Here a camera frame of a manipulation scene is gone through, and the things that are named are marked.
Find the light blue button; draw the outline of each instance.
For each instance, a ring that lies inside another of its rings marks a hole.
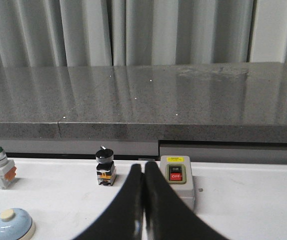
[[[12,208],[14,214],[2,219],[0,215],[0,240],[18,240],[23,237],[32,226],[29,213],[21,208]]]

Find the yellow warning label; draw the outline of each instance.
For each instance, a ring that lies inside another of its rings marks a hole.
[[[167,162],[183,162],[184,158],[179,156],[179,157],[167,157]]]

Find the granite countertop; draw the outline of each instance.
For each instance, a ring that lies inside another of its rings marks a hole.
[[[0,68],[0,139],[287,143],[287,63]]]

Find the white curtain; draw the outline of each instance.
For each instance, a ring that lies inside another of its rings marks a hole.
[[[0,0],[0,66],[287,62],[287,1],[255,3]]]

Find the cream button cap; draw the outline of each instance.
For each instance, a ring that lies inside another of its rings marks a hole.
[[[3,222],[10,221],[15,216],[15,211],[13,209],[7,209],[0,213],[0,218]]]

